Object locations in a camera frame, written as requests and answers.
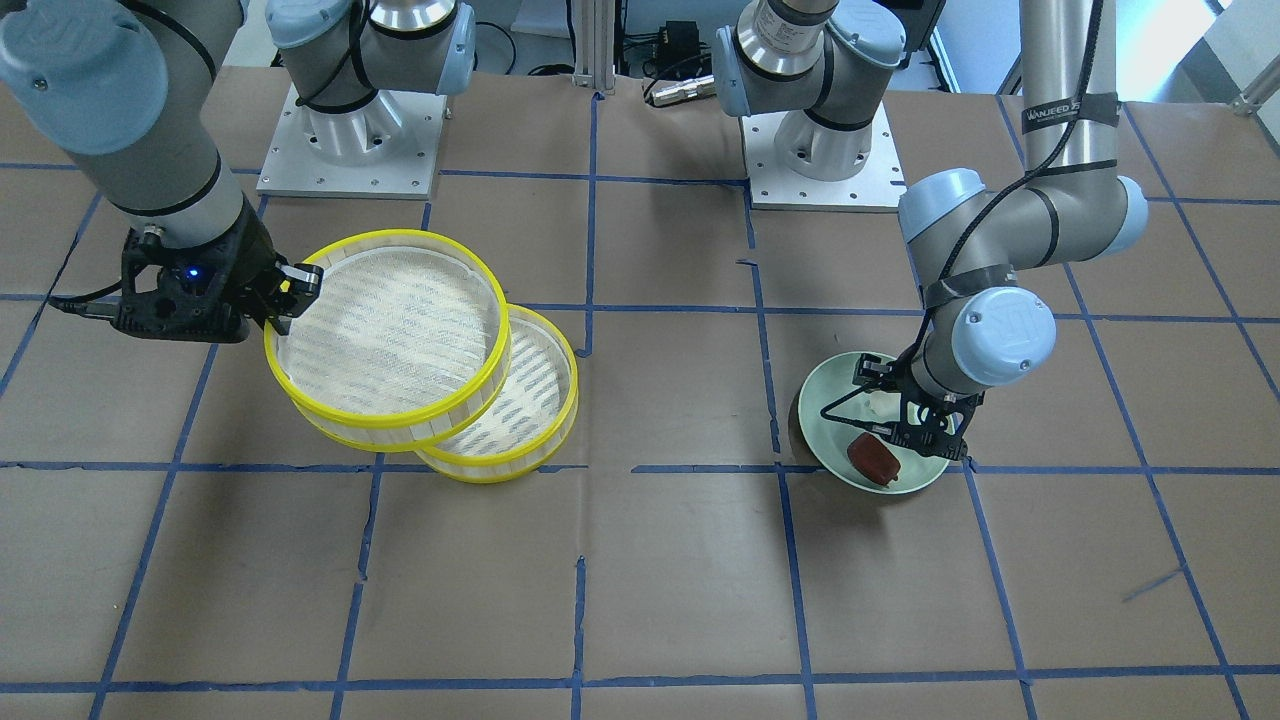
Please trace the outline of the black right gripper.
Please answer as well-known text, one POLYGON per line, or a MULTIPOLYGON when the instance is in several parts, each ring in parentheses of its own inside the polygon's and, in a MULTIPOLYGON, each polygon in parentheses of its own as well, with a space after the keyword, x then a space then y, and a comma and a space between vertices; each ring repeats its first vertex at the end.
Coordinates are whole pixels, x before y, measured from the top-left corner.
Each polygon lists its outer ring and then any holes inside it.
POLYGON ((291 265, 243 202, 232 227, 207 243, 166 249, 154 232, 129 231, 114 329, 141 340, 238 343, 250 327, 288 336, 319 299, 324 269, 291 265))

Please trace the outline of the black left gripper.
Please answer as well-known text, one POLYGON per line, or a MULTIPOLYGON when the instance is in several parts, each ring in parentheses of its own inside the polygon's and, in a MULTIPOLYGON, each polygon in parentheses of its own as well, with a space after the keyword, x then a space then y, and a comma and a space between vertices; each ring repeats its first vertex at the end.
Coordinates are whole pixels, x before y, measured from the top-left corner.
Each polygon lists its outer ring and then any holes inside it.
POLYGON ((879 391, 901 396, 899 420, 856 419, 855 427, 923 457, 961 461, 969 455, 964 436, 980 406, 980 395, 928 395, 904 361, 877 355, 859 356, 854 378, 859 395, 879 391))

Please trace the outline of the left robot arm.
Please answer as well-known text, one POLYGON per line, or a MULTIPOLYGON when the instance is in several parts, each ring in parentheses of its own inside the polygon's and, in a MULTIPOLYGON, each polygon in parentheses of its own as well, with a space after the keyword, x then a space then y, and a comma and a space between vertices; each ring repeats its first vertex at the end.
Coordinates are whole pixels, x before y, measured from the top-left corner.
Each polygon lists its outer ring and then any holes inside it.
MULTIPOLYGON (((1146 228, 1140 186, 1116 169, 1114 3, 1023 1, 1019 13, 1024 174, 993 191, 956 168, 900 197, 924 316, 895 360, 858 363, 852 396, 881 393, 899 409, 847 420, 859 430, 854 462, 888 460, 892 447, 963 459, 984 392, 1020 380, 1053 350, 1053 314, 1016 273, 1121 252, 1146 228)), ((753 1, 710 46, 724 113, 782 113, 774 154, 827 182, 861 169, 904 50, 902 23, 873 1, 753 1)))

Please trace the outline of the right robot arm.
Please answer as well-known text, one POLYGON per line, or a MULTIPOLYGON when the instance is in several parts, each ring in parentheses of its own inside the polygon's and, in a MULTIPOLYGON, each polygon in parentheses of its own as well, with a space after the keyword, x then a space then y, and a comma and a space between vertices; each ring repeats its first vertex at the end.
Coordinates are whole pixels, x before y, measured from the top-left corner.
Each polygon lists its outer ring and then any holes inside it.
MULTIPOLYGON (((250 325, 287 334, 323 292, 323 270, 274 247, 200 114, 247 1, 5 1, 3 83, 29 122, 129 222, 114 284, 52 307, 143 340, 237 343, 250 325)), ((435 146, 404 95, 462 94, 475 63, 463 1, 270 1, 289 72, 266 170, 316 182, 370 169, 428 184, 435 146)))

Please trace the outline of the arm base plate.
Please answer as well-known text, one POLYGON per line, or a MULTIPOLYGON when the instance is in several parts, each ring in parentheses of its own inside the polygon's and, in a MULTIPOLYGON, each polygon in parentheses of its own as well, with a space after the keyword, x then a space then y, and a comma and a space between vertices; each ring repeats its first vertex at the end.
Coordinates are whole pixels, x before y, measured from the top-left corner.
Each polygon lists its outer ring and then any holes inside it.
POLYGON ((751 205, 763 210, 895 213, 906 190, 883 104, 851 132, 804 111, 742 117, 751 205))
POLYGON ((271 197, 428 201, 448 99, 381 91, 365 108, 325 114, 289 90, 256 190, 271 197))

